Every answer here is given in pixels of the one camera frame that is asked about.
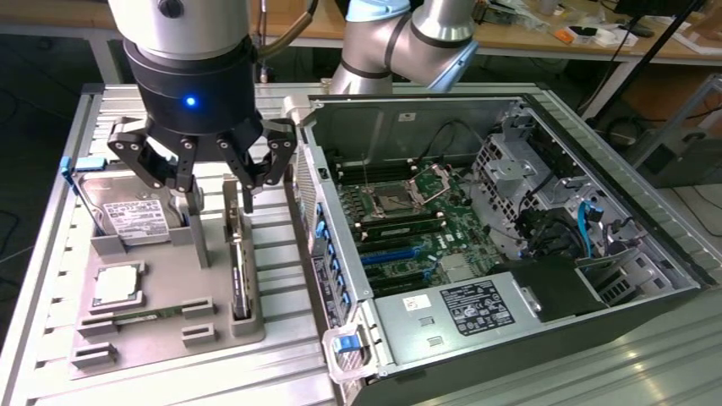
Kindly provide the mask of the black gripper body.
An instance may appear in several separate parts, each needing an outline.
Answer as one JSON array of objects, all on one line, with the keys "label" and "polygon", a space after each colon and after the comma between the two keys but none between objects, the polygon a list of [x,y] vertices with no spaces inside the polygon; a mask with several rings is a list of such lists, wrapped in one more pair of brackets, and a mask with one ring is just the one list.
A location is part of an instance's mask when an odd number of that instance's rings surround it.
[{"label": "black gripper body", "polygon": [[202,60],[172,60],[123,42],[148,115],[147,134],[175,154],[182,140],[196,140],[198,162],[219,162],[218,136],[246,152],[260,137],[255,103],[254,57],[250,38],[223,55]]}]

